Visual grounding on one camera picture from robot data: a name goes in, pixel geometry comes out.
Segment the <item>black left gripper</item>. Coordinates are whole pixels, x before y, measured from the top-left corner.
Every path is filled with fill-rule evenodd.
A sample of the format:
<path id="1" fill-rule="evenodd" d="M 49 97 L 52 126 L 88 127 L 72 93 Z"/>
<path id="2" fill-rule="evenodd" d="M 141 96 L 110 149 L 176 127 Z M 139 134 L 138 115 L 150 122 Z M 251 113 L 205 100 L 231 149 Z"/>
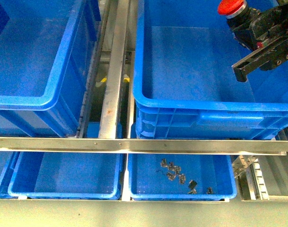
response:
<path id="1" fill-rule="evenodd" d="M 259 68 L 273 70 L 288 61 L 288 4 L 266 10 L 250 22 L 253 52 L 232 65 L 238 82 Z"/>

